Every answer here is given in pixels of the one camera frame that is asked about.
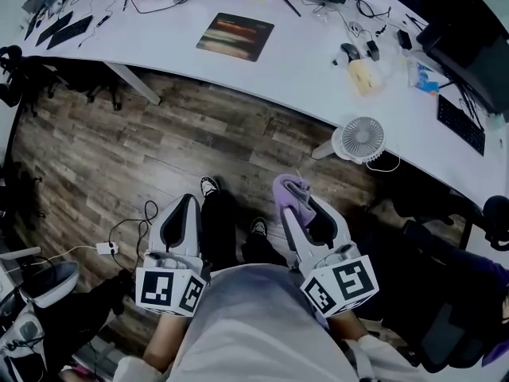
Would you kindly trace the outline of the white table leg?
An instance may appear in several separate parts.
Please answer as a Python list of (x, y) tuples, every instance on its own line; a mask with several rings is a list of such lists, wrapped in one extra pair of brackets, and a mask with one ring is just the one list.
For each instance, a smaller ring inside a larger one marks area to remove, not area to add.
[(114, 62), (103, 62), (111, 71), (115, 72), (134, 90), (145, 97), (149, 102), (158, 106), (161, 102), (161, 97), (153, 92), (141, 79), (139, 79), (126, 65)]
[(336, 154), (336, 148), (336, 141), (331, 138), (315, 148), (311, 153), (311, 158), (315, 160), (326, 158), (329, 155)]

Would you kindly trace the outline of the person's right leg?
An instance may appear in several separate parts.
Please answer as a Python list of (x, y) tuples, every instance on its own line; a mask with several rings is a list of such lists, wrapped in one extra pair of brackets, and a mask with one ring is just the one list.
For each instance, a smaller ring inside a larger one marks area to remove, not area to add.
[(286, 258), (277, 252), (261, 232), (252, 232), (241, 247), (244, 263), (266, 263), (288, 267)]

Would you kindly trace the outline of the black office chair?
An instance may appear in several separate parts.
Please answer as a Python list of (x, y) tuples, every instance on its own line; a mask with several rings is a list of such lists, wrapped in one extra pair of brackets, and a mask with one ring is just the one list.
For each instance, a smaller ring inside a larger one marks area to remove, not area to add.
[(481, 363), (484, 343), (453, 320), (459, 290), (457, 251), (423, 225), (407, 221), (390, 271), (393, 308), (383, 323), (415, 352), (426, 371)]
[(19, 104), (25, 76), (21, 69), (22, 50), (17, 45), (0, 48), (0, 100), (8, 107)]

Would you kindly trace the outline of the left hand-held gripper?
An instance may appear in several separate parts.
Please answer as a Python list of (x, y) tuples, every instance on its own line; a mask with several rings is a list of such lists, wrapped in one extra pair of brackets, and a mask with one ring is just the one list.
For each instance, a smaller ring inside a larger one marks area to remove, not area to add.
[(150, 229), (151, 250), (136, 269), (137, 306), (157, 314), (194, 316), (208, 285), (198, 252), (200, 230), (200, 205), (189, 193), (158, 214)]

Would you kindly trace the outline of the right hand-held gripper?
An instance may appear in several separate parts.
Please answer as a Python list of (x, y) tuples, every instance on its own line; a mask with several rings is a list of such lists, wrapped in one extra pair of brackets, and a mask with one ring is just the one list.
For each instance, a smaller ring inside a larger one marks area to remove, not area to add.
[(301, 292), (317, 313), (330, 318), (364, 304), (379, 292), (379, 284), (369, 257), (350, 243), (344, 217), (317, 196), (309, 204), (316, 213), (309, 230), (291, 208), (281, 210), (281, 219), (304, 277)]

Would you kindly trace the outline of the dark striped mouse pad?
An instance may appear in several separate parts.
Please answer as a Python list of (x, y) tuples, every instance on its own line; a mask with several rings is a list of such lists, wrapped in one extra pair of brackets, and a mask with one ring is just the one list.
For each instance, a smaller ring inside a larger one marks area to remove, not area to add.
[(274, 25), (268, 22), (218, 13), (196, 47), (256, 62), (273, 29)]

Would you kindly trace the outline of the person's right forearm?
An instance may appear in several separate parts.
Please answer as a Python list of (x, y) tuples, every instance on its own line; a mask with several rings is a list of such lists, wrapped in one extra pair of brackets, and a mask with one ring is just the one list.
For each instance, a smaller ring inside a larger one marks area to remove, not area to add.
[(370, 334), (351, 310), (327, 318), (327, 323), (328, 333), (338, 345), (342, 341), (358, 341)]

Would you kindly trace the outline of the person's left shoe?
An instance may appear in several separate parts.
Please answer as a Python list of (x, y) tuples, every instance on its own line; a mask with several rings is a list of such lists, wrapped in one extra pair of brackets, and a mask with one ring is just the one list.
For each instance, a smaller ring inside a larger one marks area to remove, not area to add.
[(203, 197), (208, 197), (213, 193), (219, 193), (220, 186), (212, 177), (203, 176), (200, 179), (200, 190), (202, 192)]

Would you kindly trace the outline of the purple cloth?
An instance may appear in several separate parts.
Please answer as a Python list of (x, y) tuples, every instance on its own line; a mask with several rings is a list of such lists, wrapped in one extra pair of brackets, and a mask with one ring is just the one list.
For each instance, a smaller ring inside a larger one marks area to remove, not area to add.
[(273, 181), (272, 192), (278, 214), (290, 208), (304, 227), (315, 218), (317, 213), (309, 203), (311, 185), (305, 179), (289, 173), (280, 174)]

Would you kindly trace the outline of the black computer mouse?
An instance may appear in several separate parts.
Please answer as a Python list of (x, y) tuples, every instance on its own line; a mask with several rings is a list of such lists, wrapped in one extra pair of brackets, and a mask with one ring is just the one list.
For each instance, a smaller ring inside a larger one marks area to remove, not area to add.
[(347, 54), (348, 56), (348, 62), (352, 62), (354, 60), (360, 60), (361, 55), (359, 53), (359, 50), (351, 43), (343, 43), (340, 46), (341, 50)]

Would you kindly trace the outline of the person's left leg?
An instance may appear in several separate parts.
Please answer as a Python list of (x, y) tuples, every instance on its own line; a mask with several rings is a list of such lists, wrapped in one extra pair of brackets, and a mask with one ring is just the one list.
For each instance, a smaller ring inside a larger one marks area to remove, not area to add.
[(233, 212), (232, 199), (227, 193), (213, 191), (204, 198), (200, 250), (212, 265), (212, 271), (234, 267), (239, 263)]

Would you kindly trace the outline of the person's leg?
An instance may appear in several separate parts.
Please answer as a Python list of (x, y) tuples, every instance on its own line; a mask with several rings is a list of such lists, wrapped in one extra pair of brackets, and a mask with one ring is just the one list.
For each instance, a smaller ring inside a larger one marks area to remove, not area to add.
[(288, 267), (286, 258), (277, 252), (261, 232), (252, 232), (241, 247), (244, 263), (266, 263)]
[(227, 193), (213, 191), (204, 198), (200, 250), (212, 265), (212, 271), (234, 267), (239, 263), (233, 212), (232, 199)]

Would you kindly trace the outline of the person's left forearm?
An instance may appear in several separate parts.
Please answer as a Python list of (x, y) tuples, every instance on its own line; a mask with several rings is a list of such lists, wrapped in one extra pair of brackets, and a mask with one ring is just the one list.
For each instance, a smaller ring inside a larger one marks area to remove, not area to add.
[(177, 356), (188, 323), (187, 317), (167, 314), (160, 316), (142, 359), (159, 372), (165, 372)]

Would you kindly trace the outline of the white desk fan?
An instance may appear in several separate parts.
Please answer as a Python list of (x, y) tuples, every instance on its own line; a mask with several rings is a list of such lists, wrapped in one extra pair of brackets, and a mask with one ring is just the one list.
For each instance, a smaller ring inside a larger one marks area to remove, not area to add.
[(374, 161), (385, 149), (385, 132), (381, 124), (370, 117), (357, 117), (332, 134), (335, 154), (362, 165)]

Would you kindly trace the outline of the person's light shirt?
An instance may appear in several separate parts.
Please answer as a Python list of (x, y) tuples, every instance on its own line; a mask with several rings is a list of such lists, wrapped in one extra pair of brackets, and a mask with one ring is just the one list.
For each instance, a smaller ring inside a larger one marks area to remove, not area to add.
[(113, 382), (425, 382), (394, 347), (368, 335), (339, 345), (289, 271), (248, 264), (220, 271), (165, 372), (124, 357)]

